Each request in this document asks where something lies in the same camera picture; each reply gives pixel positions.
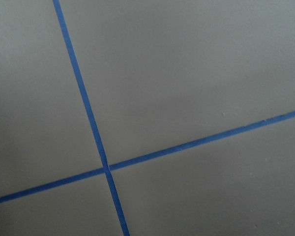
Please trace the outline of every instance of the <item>tape strip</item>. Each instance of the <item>tape strip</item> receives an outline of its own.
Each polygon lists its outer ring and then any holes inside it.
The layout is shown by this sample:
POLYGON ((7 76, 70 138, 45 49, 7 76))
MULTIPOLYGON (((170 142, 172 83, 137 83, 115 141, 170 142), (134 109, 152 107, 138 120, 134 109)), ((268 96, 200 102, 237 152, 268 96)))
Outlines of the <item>tape strip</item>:
POLYGON ((286 113, 284 115, 280 115, 277 117, 272 117, 269 119, 261 120, 259 122, 252 123, 252 124, 242 126, 239 128, 224 131, 222 133, 207 136, 205 138, 190 141, 190 142, 180 144, 180 145, 177 145, 174 147, 169 147, 169 148, 166 148, 166 149, 163 149, 160 151, 152 152, 152 153, 149 153, 149 154, 146 154, 143 156, 138 156, 138 157, 126 160, 126 161, 122 161, 122 162, 111 165, 110 169, 112 171, 114 171, 114 170, 117 170, 117 169, 120 169, 120 168, 123 168, 126 166, 132 166, 132 165, 138 164, 140 162, 148 161, 148 160, 151 160, 151 159, 154 159, 157 157, 161 157, 161 156, 165 156, 165 155, 177 152, 177 151, 182 151, 182 150, 185 150, 188 148, 193 148, 196 146, 207 144, 207 143, 210 143, 210 142, 213 142, 216 140, 224 139, 224 138, 236 135, 236 134, 240 134, 240 133, 244 133, 244 132, 247 132, 250 130, 258 129, 258 128, 261 128, 261 127, 264 127, 264 126, 267 126, 270 124, 278 123, 278 122, 281 122, 281 121, 284 121, 287 119, 291 119, 291 118, 295 118, 295 111, 290 112, 290 113, 286 113))
POLYGON ((85 172, 82 174, 78 174, 76 176, 71 176, 68 178, 56 180, 54 182, 46 183, 46 184, 43 184, 43 185, 40 185, 40 186, 37 186, 34 188, 29 188, 29 189, 26 189, 26 190, 23 190, 20 192, 16 192, 16 193, 2 196, 2 197, 0 197, 0 203, 8 202, 8 201, 11 201, 11 200, 14 200, 17 198, 22 198, 22 197, 25 197, 25 196, 28 196, 28 195, 31 195, 34 193, 39 193, 39 192, 42 192, 42 191, 45 191, 48 189, 56 188, 56 187, 59 187, 59 186, 62 186, 62 185, 68 184, 68 183, 76 182, 76 181, 79 181, 79 180, 82 180, 85 178, 90 178, 93 176, 97 176, 97 175, 100 175, 103 173, 104 173, 104 169, 100 168, 100 169, 96 169, 93 171, 88 171, 88 172, 85 172))
POLYGON ((114 205, 115 205, 115 208, 116 208, 116 211, 117 211, 117 215, 118 215, 119 222, 120 222, 120 225, 121 225, 121 228, 122 228, 122 232, 123 232, 124 236, 128 236, 128 235, 130 235, 129 230, 128 230, 128 226, 127 226, 124 214, 123 214, 123 210, 122 210, 121 203, 120 203, 120 200, 119 200, 119 197, 118 197, 118 193, 117 193, 117 189, 116 189, 116 186, 115 186, 115 183, 114 183, 114 179, 113 179, 113 176, 112 176, 112 174, 110 172, 110 169, 109 169, 109 166, 108 166, 104 146, 103 146, 102 140, 100 138, 100 134, 99 134, 98 127, 97 127, 97 124, 96 124, 96 121, 95 121, 93 110, 92 110, 92 107, 90 105, 89 97, 88 97, 88 94, 87 94, 87 91, 86 91, 86 88, 85 88, 85 85, 84 85, 84 82, 83 82, 83 79, 82 79, 82 75, 81 75, 81 72, 80 72, 80 69, 79 69, 78 61, 76 59, 76 56, 75 56, 75 53, 74 53, 74 50, 73 50, 73 46, 72 46, 71 39, 70 39, 70 36, 69 36, 69 32, 68 32, 68 29, 67 29, 67 26, 66 26, 66 23, 65 23, 65 20, 64 20, 62 9, 61 9, 59 0, 53 0, 53 2, 54 2, 57 17, 58 17, 58 20, 59 20, 62 35, 63 35, 64 41, 65 41, 65 44, 66 44, 66 47, 67 47, 67 50, 68 50, 68 53, 69 53, 69 57, 70 57, 70 60, 71 60, 71 64, 72 64, 72 68, 73 68, 73 71, 74 71, 74 74, 75 74, 75 78, 76 78, 77 83, 78 83, 80 94, 81 94, 81 97, 82 97, 82 100, 83 100, 83 103, 84 103, 84 106, 85 106, 85 110, 86 110, 87 115, 88 115, 88 120, 89 120, 91 129, 92 129, 92 132, 93 132, 93 136, 94 136, 94 139, 95 139, 95 142, 96 142, 96 145, 97 145, 97 149, 98 149, 102 164, 103 164, 103 169, 104 169, 106 179, 107 179, 107 182, 108 182, 108 186, 109 186, 109 189, 110 189, 113 201, 114 201, 114 205))

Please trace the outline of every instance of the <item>blue painter's tape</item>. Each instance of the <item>blue painter's tape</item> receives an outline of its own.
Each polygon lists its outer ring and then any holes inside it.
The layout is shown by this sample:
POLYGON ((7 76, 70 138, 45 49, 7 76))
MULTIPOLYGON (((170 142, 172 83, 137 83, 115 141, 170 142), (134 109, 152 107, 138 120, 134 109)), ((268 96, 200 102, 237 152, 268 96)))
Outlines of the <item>blue painter's tape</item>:
POLYGON ((126 161, 118 162, 116 164, 111 165, 110 169, 113 171, 113 170, 117 170, 117 169, 120 169, 120 168, 123 168, 126 166, 132 166, 132 165, 135 165, 140 162, 148 161, 148 160, 151 160, 151 159, 154 159, 157 157, 161 157, 161 156, 165 156, 165 155, 177 152, 177 151, 182 151, 182 150, 185 150, 188 148, 193 148, 196 146, 207 144, 207 143, 210 143, 210 142, 213 142, 216 140, 224 139, 226 137, 230 137, 230 136, 233 136, 236 134, 244 133, 244 132, 247 132, 247 131, 250 131, 253 129, 258 129, 258 128, 261 128, 261 127, 264 127, 264 126, 267 126, 270 124, 278 123, 278 122, 281 122, 281 121, 284 121, 287 119, 291 119, 291 118, 295 118, 295 111, 284 114, 284 115, 280 115, 277 117, 272 117, 269 119, 261 120, 259 122, 252 123, 252 124, 242 126, 239 128, 224 131, 222 133, 214 134, 214 135, 211 135, 211 136, 208 136, 205 138, 201 138, 201 139, 197 139, 197 140, 194 140, 191 142, 180 144, 180 145, 177 145, 174 147, 170 147, 170 148, 163 149, 160 151, 152 152, 152 153, 149 153, 149 154, 146 154, 143 156, 138 156, 138 157, 126 160, 126 161))
MULTIPOLYGON (((208 136, 208 137, 205 137, 205 138, 197 139, 197 140, 185 143, 185 144, 177 145, 177 146, 170 147, 170 148, 167 148, 167 149, 164 149, 164 150, 160 150, 160 151, 156 151, 156 152, 153 152, 153 153, 150 153, 150 154, 139 156, 139 157, 127 160, 127 161, 118 162, 116 164, 111 165, 110 170, 113 171, 113 170, 121 169, 123 167, 135 165, 135 164, 138 164, 140 162, 148 161, 148 160, 151 160, 151 159, 154 159, 154 158, 157 158, 157 157, 161 157, 161 156, 164 156, 164 155, 167 155, 167 154, 170 154, 170 153, 174 153, 174 152, 177 152, 177 151, 185 150, 185 149, 188 149, 188 148, 193 148, 195 146, 200 146, 200 145, 203 145, 203 144, 206 144, 206 143, 210 143, 210 142, 213 142, 213 141, 216 141, 216 140, 224 139, 224 138, 236 135, 236 134, 244 133, 244 132, 247 132, 247 131, 250 131, 250 130, 253 130, 253 129, 261 128, 263 126, 278 123, 278 122, 285 121, 285 120, 291 119, 291 118, 295 118, 295 111, 287 113, 285 115, 269 118, 269 119, 266 119, 266 120, 261 120, 259 122, 256 122, 256 123, 253 123, 253 124, 250 124, 250 125, 247 125, 247 126, 242 126, 242 127, 239 127, 239 128, 235 128, 235 129, 231 129, 231 130, 222 132, 222 133, 214 134, 214 135, 211 135, 211 136, 208 136)), ((100 169, 85 172, 85 173, 82 173, 82 174, 79 174, 79 175, 76 175, 76 176, 60 179, 60 180, 57 180, 57 181, 54 181, 54 182, 51 182, 51 183, 46 183, 44 185, 40 185, 40 186, 37 186, 37 187, 34 187, 34 188, 30 188, 30 189, 27 189, 27 190, 23 190, 23 191, 20 191, 20 192, 17 192, 17 193, 13 193, 13 194, 10 194, 10 195, 0 197, 0 203, 4 203, 4 202, 7 202, 7 201, 17 199, 17 198, 25 197, 27 195, 42 192, 42 191, 45 191, 45 190, 48 190, 48 189, 51 189, 51 188, 59 187, 59 186, 62 186, 62 185, 68 184, 68 183, 72 183, 72 182, 75 182, 75 181, 79 181, 81 179, 89 178, 89 177, 100 175, 100 174, 103 174, 103 173, 104 173, 104 169, 100 168, 100 169)))
POLYGON ((111 192, 114 204, 115 204, 115 208, 116 208, 117 215, 118 215, 118 218, 119 218, 119 222, 120 222, 120 225, 121 225, 121 228, 122 228, 122 232, 123 232, 124 236, 128 236, 128 235, 130 235, 129 230, 128 230, 128 226, 127 226, 127 223, 125 221, 125 217, 124 217, 124 214, 123 214, 123 211, 122 211, 122 207, 121 207, 121 203, 120 203, 120 200, 119 200, 119 197, 118 197, 118 193, 117 193, 117 190, 116 190, 114 179, 113 179, 113 176, 112 176, 112 174, 110 172, 110 169, 109 169, 109 166, 108 166, 104 146, 103 146, 103 143, 102 143, 99 131, 98 131, 98 127, 97 127, 97 124, 96 124, 96 121, 95 121, 95 117, 94 117, 94 114, 93 114, 93 111, 92 111, 92 107, 91 107, 90 102, 89 102, 89 97, 88 97, 88 94, 87 94, 87 91, 86 91, 86 88, 85 88, 85 85, 84 85, 84 82, 83 82, 83 79, 82 79, 82 75, 81 75, 81 72, 80 72, 80 69, 79 69, 78 61, 76 59, 76 56, 75 56, 75 53, 74 53, 74 50, 73 50, 73 46, 72 46, 71 39, 70 39, 70 36, 69 36, 69 32, 68 32, 68 29, 67 29, 67 26, 66 26, 66 23, 65 23, 65 20, 64 20, 62 9, 61 9, 59 0, 53 0, 53 2, 54 2, 57 17, 58 17, 58 20, 59 20, 62 35, 63 35, 64 41, 65 41, 65 44, 66 44, 66 47, 67 47, 67 50, 68 50, 68 53, 69 53, 69 57, 70 57, 70 60, 71 60, 71 64, 72 64, 72 68, 73 68, 73 71, 74 71, 74 74, 75 74, 75 78, 76 78, 77 83, 78 83, 80 94, 81 94, 81 97, 82 97, 82 100, 83 100, 83 103, 84 103, 84 106, 85 106, 85 110, 86 110, 87 115, 88 115, 88 120, 89 120, 91 129, 92 129, 92 132, 93 132, 93 136, 94 136, 94 139, 95 139, 95 142, 96 142, 96 145, 97 145, 97 149, 98 149, 102 164, 103 164, 103 169, 104 169, 106 179, 107 179, 107 182, 108 182, 108 186, 109 186, 109 189, 110 189, 110 192, 111 192))
POLYGON ((12 193, 12 194, 9 194, 6 196, 2 196, 2 197, 0 197, 0 203, 8 202, 8 201, 11 201, 11 200, 14 200, 17 198, 22 198, 22 197, 25 197, 25 196, 28 196, 28 195, 31 195, 34 193, 39 193, 39 192, 42 192, 42 191, 45 191, 48 189, 56 188, 56 187, 59 187, 59 186, 62 186, 62 185, 68 184, 68 183, 76 182, 76 181, 79 181, 79 180, 82 180, 85 178, 89 178, 92 176, 100 175, 103 173, 104 173, 104 169, 100 168, 100 169, 88 171, 88 172, 85 172, 85 173, 82 173, 82 174, 79 174, 76 176, 63 178, 63 179, 60 179, 60 180, 57 180, 54 182, 50 182, 50 183, 46 183, 46 184, 43 184, 43 185, 40 185, 40 186, 37 186, 34 188, 29 188, 29 189, 26 189, 26 190, 23 190, 23 191, 20 191, 17 193, 12 193))

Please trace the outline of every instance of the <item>blue tape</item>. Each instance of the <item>blue tape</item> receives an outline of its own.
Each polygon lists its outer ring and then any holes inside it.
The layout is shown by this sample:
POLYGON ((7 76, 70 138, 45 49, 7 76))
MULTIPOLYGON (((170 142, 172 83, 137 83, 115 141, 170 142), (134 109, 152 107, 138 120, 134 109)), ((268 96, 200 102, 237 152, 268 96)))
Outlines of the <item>blue tape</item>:
POLYGON ((40 186, 37 186, 34 188, 29 188, 29 189, 26 189, 26 190, 23 190, 20 192, 16 192, 16 193, 12 193, 12 194, 9 194, 6 196, 2 196, 2 197, 0 197, 0 203, 4 203, 4 202, 8 202, 8 201, 17 199, 17 198, 25 197, 27 195, 31 195, 34 193, 39 193, 39 192, 42 192, 42 191, 45 191, 48 189, 56 188, 56 187, 59 187, 59 186, 62 186, 62 185, 68 184, 68 183, 76 182, 76 181, 79 181, 79 180, 82 180, 85 178, 89 178, 92 176, 100 175, 103 173, 104 173, 104 169, 100 168, 100 169, 88 171, 88 172, 85 172, 85 173, 82 173, 82 174, 79 174, 76 176, 63 178, 63 179, 60 179, 60 180, 57 180, 57 181, 54 181, 51 183, 46 183, 46 184, 43 184, 43 185, 40 185, 40 186))
POLYGON ((216 141, 216 140, 224 139, 226 137, 230 137, 230 136, 233 136, 233 135, 236 135, 236 134, 244 133, 244 132, 247 132, 247 131, 250 131, 250 130, 253 130, 253 129, 258 129, 258 128, 261 128, 263 126, 278 123, 278 122, 281 122, 281 121, 284 121, 284 120, 287 120, 287 119, 291 119, 291 118, 295 118, 295 111, 284 114, 284 115, 280 115, 280 116, 277 116, 277 117, 272 117, 272 118, 269 118, 269 119, 261 120, 259 122, 252 123, 252 124, 242 126, 242 127, 239 127, 239 128, 224 131, 222 133, 214 134, 214 135, 211 135, 211 136, 208 136, 208 137, 205 137, 205 138, 190 141, 190 142, 180 144, 180 145, 177 145, 177 146, 174 146, 174 147, 169 147, 167 149, 152 152, 152 153, 149 153, 149 154, 146 154, 146 155, 143 155, 143 156, 138 156, 138 157, 126 160, 126 161, 122 161, 122 162, 111 165, 110 169, 113 171, 113 170, 117 170, 117 169, 120 169, 120 168, 123 168, 123 167, 126 167, 126 166, 132 166, 132 165, 138 164, 140 162, 148 161, 148 160, 155 159, 155 158, 161 157, 161 156, 165 156, 165 155, 168 155, 168 154, 171 154, 171 153, 174 153, 174 152, 178 152, 178 151, 182 151, 182 150, 185 150, 185 149, 188 149, 188 148, 193 148, 193 147, 196 147, 196 146, 207 144, 207 143, 210 143, 210 142, 213 142, 213 141, 216 141))
MULTIPOLYGON (((151 160, 151 159, 154 159, 154 158, 157 158, 157 157, 161 157, 161 156, 173 153, 173 152, 185 150, 185 149, 188 149, 188 148, 193 148, 195 146, 200 146, 200 145, 203 145, 203 144, 206 144, 206 143, 210 143, 210 142, 213 142, 213 141, 216 141, 216 140, 219 140, 219 139, 224 139, 224 138, 227 138, 229 136, 244 133, 244 132, 247 132, 247 131, 250 131, 250 130, 253 130, 253 129, 261 128, 263 126, 278 123, 278 122, 285 121, 285 120, 291 119, 291 118, 295 118, 295 111, 287 113, 285 115, 281 115, 281 116, 269 118, 269 119, 266 119, 266 120, 262 120, 262 121, 259 121, 259 122, 253 123, 253 124, 249 124, 247 126, 242 126, 242 127, 239 127, 239 128, 235 128, 235 129, 231 129, 231 130, 222 132, 222 133, 214 134, 214 135, 211 135, 211 136, 208 136, 208 137, 205 137, 205 138, 197 139, 197 140, 185 143, 185 144, 177 145, 177 146, 170 147, 170 148, 167 148, 167 149, 164 149, 164 150, 160 150, 160 151, 156 151, 156 152, 153 152, 153 153, 150 153, 150 154, 139 156, 139 157, 136 157, 136 158, 133 158, 133 159, 129 159, 127 161, 118 162, 116 164, 111 165, 110 170, 113 171, 113 170, 117 170, 117 169, 120 169, 120 168, 123 168, 123 167, 135 165, 135 164, 138 164, 140 162, 148 161, 148 160, 151 160)), ((57 180, 57 181, 54 181, 54 182, 51 182, 51 183, 46 183, 46 184, 43 184, 43 185, 40 185, 40 186, 37 186, 37 187, 34 187, 34 188, 30 188, 30 189, 27 189, 27 190, 23 190, 23 191, 20 191, 20 192, 17 192, 17 193, 13 193, 13 194, 10 194, 10 195, 0 197, 0 203, 4 203, 4 202, 7 202, 7 201, 17 199, 17 198, 25 197, 27 195, 31 195, 31 194, 38 193, 38 192, 41 192, 41 191, 45 191, 45 190, 48 190, 48 189, 51 189, 51 188, 59 187, 59 186, 62 186, 62 185, 68 184, 68 183, 76 182, 76 181, 79 181, 79 180, 82 180, 82 179, 85 179, 85 178, 89 178, 89 177, 92 177, 92 176, 100 175, 100 174, 103 174, 103 173, 104 173, 104 169, 100 168, 100 169, 85 172, 85 173, 82 173, 82 174, 79 174, 79 175, 76 175, 76 176, 60 179, 60 180, 57 180)))
POLYGON ((117 215, 118 215, 118 218, 119 218, 119 222, 120 222, 120 225, 121 225, 121 228, 122 228, 122 232, 123 232, 124 236, 128 236, 128 235, 130 235, 129 230, 128 230, 128 226, 127 226, 127 223, 125 221, 125 217, 124 217, 124 214, 123 214, 123 211, 122 211, 122 207, 121 207, 121 203, 120 203, 120 200, 119 200, 119 197, 118 197, 118 193, 117 193, 117 189, 116 189, 116 186, 115 186, 115 183, 114 183, 114 179, 113 179, 113 176, 112 176, 112 174, 110 172, 110 169, 109 169, 109 166, 108 166, 104 146, 103 146, 102 140, 101 140, 100 135, 99 135, 99 131, 98 131, 98 128, 97 128, 95 117, 94 117, 94 114, 93 114, 93 111, 92 111, 92 108, 91 108, 91 105, 90 105, 90 102, 89 102, 89 97, 88 97, 88 94, 87 94, 83 79, 82 79, 82 75, 81 75, 81 72, 80 72, 80 69, 79 69, 78 61, 76 59, 76 56, 75 56, 75 53, 74 53, 74 50, 73 50, 73 46, 72 46, 71 39, 70 39, 70 36, 69 36, 69 32, 68 32, 68 29, 67 29, 67 26, 66 26, 66 23, 65 23, 65 20, 64 20, 62 9, 61 9, 59 0, 53 0, 53 2, 54 2, 57 17, 58 17, 58 20, 59 20, 62 35, 63 35, 64 41, 65 41, 65 44, 66 44, 66 47, 67 47, 67 50, 68 50, 68 53, 69 53, 69 57, 70 57, 70 60, 71 60, 71 64, 72 64, 72 68, 73 68, 73 71, 74 71, 74 74, 75 74, 75 78, 76 78, 77 83, 78 83, 80 94, 81 94, 81 97, 82 97, 82 100, 83 100, 83 103, 84 103, 84 106, 85 106, 85 110, 86 110, 87 115, 88 115, 88 120, 89 120, 91 129, 92 129, 92 132, 93 132, 93 136, 94 136, 94 139, 95 139, 95 142, 96 142, 96 145, 97 145, 97 149, 98 149, 101 161, 102 161, 102 165, 103 165, 103 169, 104 169, 104 172, 105 172, 105 175, 106 175, 108 186, 109 186, 109 189, 110 189, 110 192, 111 192, 114 204, 115 204, 115 208, 116 208, 117 215))

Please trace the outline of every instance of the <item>blue line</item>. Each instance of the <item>blue line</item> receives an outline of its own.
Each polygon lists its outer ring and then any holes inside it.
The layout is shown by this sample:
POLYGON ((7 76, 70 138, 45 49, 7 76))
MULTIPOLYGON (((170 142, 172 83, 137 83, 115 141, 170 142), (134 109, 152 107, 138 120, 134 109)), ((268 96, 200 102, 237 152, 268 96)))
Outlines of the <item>blue line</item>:
POLYGON ((62 185, 68 184, 68 183, 72 183, 72 182, 76 182, 76 181, 79 181, 82 179, 93 177, 93 176, 96 176, 96 175, 99 175, 102 173, 104 173, 104 169, 100 168, 100 169, 88 171, 88 172, 85 172, 85 173, 82 173, 82 174, 79 174, 76 176, 63 178, 63 179, 60 179, 60 180, 57 180, 57 181, 54 181, 51 183, 46 183, 46 184, 43 184, 43 185, 40 185, 40 186, 37 186, 34 188, 29 188, 29 189, 26 189, 26 190, 23 190, 20 192, 5 195, 5 196, 0 197, 0 203, 4 203, 4 202, 8 202, 8 201, 17 199, 17 198, 25 197, 27 195, 31 195, 34 193, 39 193, 39 192, 42 192, 42 191, 45 191, 45 190, 48 190, 51 188, 56 188, 56 187, 59 187, 59 186, 62 186, 62 185))
POLYGON ((240 134, 240 133, 244 133, 244 132, 247 132, 247 131, 250 131, 250 130, 258 129, 258 128, 261 128, 263 126, 278 123, 278 122, 281 122, 281 121, 284 121, 284 120, 287 120, 287 119, 291 119, 291 118, 295 118, 295 111, 284 114, 284 115, 280 115, 280 116, 277 116, 277 117, 272 117, 272 118, 269 118, 269 119, 261 120, 259 122, 252 123, 252 124, 242 126, 242 127, 239 127, 239 128, 224 131, 222 133, 207 136, 205 138, 190 141, 190 142, 180 144, 180 145, 177 145, 177 146, 174 146, 174 147, 170 147, 170 148, 163 149, 163 150, 160 150, 160 151, 152 152, 152 153, 149 153, 149 154, 146 154, 146 155, 143 155, 143 156, 138 156, 138 157, 126 160, 126 161, 118 162, 116 164, 111 165, 110 169, 112 171, 114 171, 114 170, 117 170, 117 169, 120 169, 120 168, 123 168, 123 167, 126 167, 126 166, 132 166, 132 165, 138 164, 140 162, 148 161, 148 160, 155 159, 155 158, 161 157, 161 156, 165 156, 165 155, 168 155, 168 154, 171 154, 171 153, 174 153, 174 152, 178 152, 178 151, 182 151, 182 150, 185 150, 185 149, 188 149, 188 148, 193 148, 193 147, 196 147, 196 146, 207 144, 207 143, 210 143, 210 142, 213 142, 213 141, 216 141, 216 140, 224 139, 226 137, 230 137, 230 136, 233 136, 233 135, 236 135, 236 134, 240 134))
POLYGON ((113 179, 112 173, 110 172, 110 169, 109 169, 109 165, 108 165, 108 162, 107 162, 107 157, 106 157, 106 153, 105 153, 105 150, 104 150, 104 146, 103 146, 102 140, 101 140, 100 135, 99 135, 99 131, 98 131, 97 124, 96 124, 96 121, 95 121, 95 117, 94 117, 94 114, 93 114, 93 111, 92 111, 92 107, 91 107, 90 102, 89 102, 89 97, 88 97, 88 94, 87 94, 87 91, 86 91, 86 88, 85 88, 85 85, 84 85, 84 82, 83 82, 83 79, 82 79, 82 75, 81 75, 81 72, 80 72, 80 69, 79 69, 78 61, 77 61, 77 59, 75 57, 75 53, 74 53, 74 50, 73 50, 73 46, 72 46, 72 43, 71 43, 71 39, 70 39, 70 36, 69 36, 68 29, 67 29, 67 26, 66 26, 66 23, 65 23, 65 20, 64 20, 62 9, 61 9, 59 0, 53 0, 53 2, 54 2, 57 17, 58 17, 58 20, 59 20, 62 35, 63 35, 64 41, 65 41, 65 44, 66 44, 66 47, 67 47, 67 50, 68 50, 68 53, 69 53, 69 57, 70 57, 70 60, 71 60, 71 64, 72 64, 72 67, 73 67, 75 78, 76 78, 78 86, 79 86, 80 94, 82 96, 82 100, 83 100, 83 103, 84 103, 84 106, 85 106, 85 110, 86 110, 87 115, 88 115, 88 120, 89 120, 91 129, 92 129, 92 132, 93 132, 93 136, 94 136, 94 139, 95 139, 95 142, 96 142, 96 145, 97 145, 97 149, 98 149, 101 161, 102 161, 102 165, 103 165, 103 169, 104 169, 104 172, 105 172, 105 175, 106 175, 108 186, 109 186, 109 189, 110 189, 110 192, 111 192, 114 204, 115 204, 115 208, 116 208, 117 215, 118 215, 118 218, 119 218, 119 222, 120 222, 120 225, 121 225, 121 228, 122 228, 122 232, 123 232, 124 236, 128 236, 128 235, 130 235, 129 230, 128 230, 128 226, 127 226, 127 223, 125 221, 125 217, 124 217, 124 214, 123 214, 123 211, 122 211, 122 207, 121 207, 121 203, 120 203, 120 200, 119 200, 119 197, 118 197, 118 193, 117 193, 117 189, 116 189, 116 186, 115 186, 115 183, 114 183, 114 179, 113 179))
MULTIPOLYGON (((174 152, 177 152, 177 151, 181 151, 181 150, 185 150, 185 149, 188 149, 188 148, 193 148, 193 147, 196 147, 196 146, 207 144, 207 143, 210 143, 210 142, 213 142, 213 141, 216 141, 216 140, 224 139, 224 138, 236 135, 236 134, 244 133, 244 132, 247 132, 247 131, 250 131, 250 130, 253 130, 253 129, 258 129, 258 128, 261 128, 263 126, 278 123, 278 122, 285 121, 285 120, 291 119, 291 118, 295 118, 295 111, 287 113, 285 115, 281 115, 281 116, 269 118, 269 119, 266 119, 266 120, 262 120, 262 121, 259 121, 259 122, 256 122, 256 123, 252 123, 252 124, 249 124, 247 126, 242 126, 242 127, 239 127, 239 128, 235 128, 235 129, 231 129, 231 130, 222 132, 222 133, 214 134, 214 135, 211 135, 211 136, 208 136, 208 137, 205 137, 205 138, 197 139, 197 140, 185 143, 185 144, 177 145, 177 146, 170 147, 170 148, 167 148, 167 149, 164 149, 164 150, 160 150, 160 151, 156 151, 156 152, 153 152, 153 153, 150 153, 150 154, 139 156, 139 157, 136 157, 136 158, 133 158, 133 159, 130 159, 130 160, 118 162, 116 164, 111 165, 110 170, 114 171, 114 170, 117 170, 117 169, 120 169, 120 168, 123 168, 123 167, 135 165, 135 164, 138 164, 140 162, 148 161, 148 160, 151 160, 151 159, 154 159, 154 158, 157 158, 157 157, 161 157, 161 156, 164 156, 164 155, 167 155, 167 154, 170 154, 170 153, 174 153, 174 152)), ((51 189, 51 188, 59 187, 59 186, 62 186, 62 185, 68 184, 68 183, 76 182, 76 181, 86 179, 86 178, 89 178, 89 177, 93 177, 93 176, 97 176, 97 175, 100 175, 100 174, 103 174, 103 173, 104 173, 104 169, 100 168, 100 169, 85 172, 85 173, 82 173, 82 174, 79 174, 79 175, 76 175, 76 176, 60 179, 60 180, 57 180, 57 181, 54 181, 54 182, 51 182, 51 183, 46 183, 46 184, 43 184, 43 185, 40 185, 40 186, 37 186, 37 187, 34 187, 34 188, 30 188, 30 189, 27 189, 27 190, 23 190, 23 191, 20 191, 20 192, 17 192, 17 193, 13 193, 13 194, 9 194, 9 195, 0 197, 0 203, 4 203, 4 202, 7 202, 7 201, 17 199, 17 198, 25 197, 27 195, 42 192, 42 191, 45 191, 45 190, 48 190, 48 189, 51 189)))

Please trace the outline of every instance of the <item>gray surface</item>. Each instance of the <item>gray surface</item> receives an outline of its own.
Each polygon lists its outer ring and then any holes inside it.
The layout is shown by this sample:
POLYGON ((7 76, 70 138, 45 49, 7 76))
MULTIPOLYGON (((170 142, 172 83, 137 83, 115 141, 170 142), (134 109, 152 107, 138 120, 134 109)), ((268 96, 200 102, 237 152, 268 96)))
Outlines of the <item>gray surface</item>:
POLYGON ((109 162, 295 110, 295 0, 62 0, 109 162))
POLYGON ((104 176, 0 205, 0 236, 120 236, 104 176))
POLYGON ((100 168, 52 1, 0 0, 0 196, 100 168))
POLYGON ((136 236, 295 236, 295 119, 113 172, 136 236))

